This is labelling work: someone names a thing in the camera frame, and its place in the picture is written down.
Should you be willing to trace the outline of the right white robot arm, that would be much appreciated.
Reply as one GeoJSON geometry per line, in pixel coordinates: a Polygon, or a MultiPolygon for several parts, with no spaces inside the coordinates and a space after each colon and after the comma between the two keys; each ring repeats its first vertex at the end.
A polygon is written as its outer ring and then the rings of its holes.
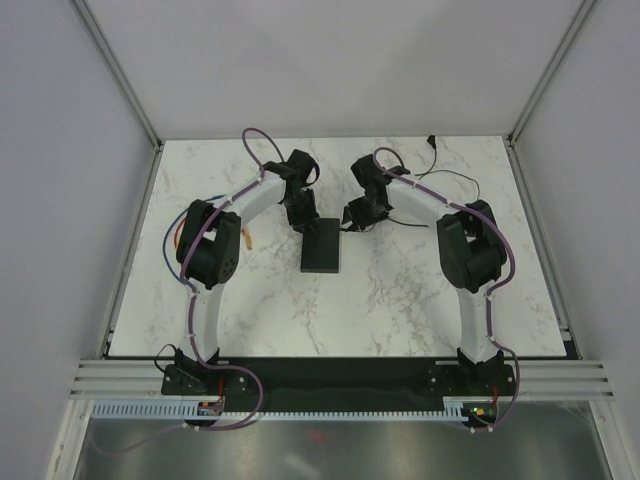
{"type": "Polygon", "coordinates": [[[483,200],[458,204],[420,184],[405,169],[399,174],[356,169],[354,176],[364,195],[344,208],[343,220],[352,230],[386,220],[396,209],[435,231],[441,271],[455,287],[459,302],[458,385],[469,394],[482,393],[504,366],[503,349],[493,333],[491,303],[494,291],[504,285],[503,265],[514,262],[491,207],[483,200]]]}

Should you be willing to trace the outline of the black network switch box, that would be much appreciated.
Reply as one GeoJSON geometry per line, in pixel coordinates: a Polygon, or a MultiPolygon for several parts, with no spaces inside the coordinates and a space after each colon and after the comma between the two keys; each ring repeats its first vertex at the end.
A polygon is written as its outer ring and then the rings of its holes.
{"type": "Polygon", "coordinates": [[[338,218],[321,218],[319,235],[303,235],[300,271],[338,274],[340,271],[341,224],[338,218]]]}

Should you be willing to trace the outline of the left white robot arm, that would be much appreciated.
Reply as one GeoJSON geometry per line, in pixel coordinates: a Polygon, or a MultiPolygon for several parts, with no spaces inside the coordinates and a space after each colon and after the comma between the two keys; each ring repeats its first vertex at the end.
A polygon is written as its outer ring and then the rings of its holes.
{"type": "Polygon", "coordinates": [[[285,162],[266,163],[220,205],[190,204],[176,253],[179,280],[189,293],[186,331],[173,362],[164,368],[164,395],[214,393],[223,369],[218,363],[221,298],[239,265],[241,231],[266,209],[282,205],[291,228],[304,232],[319,218],[309,179],[319,175],[316,160],[296,150],[285,162]]]}

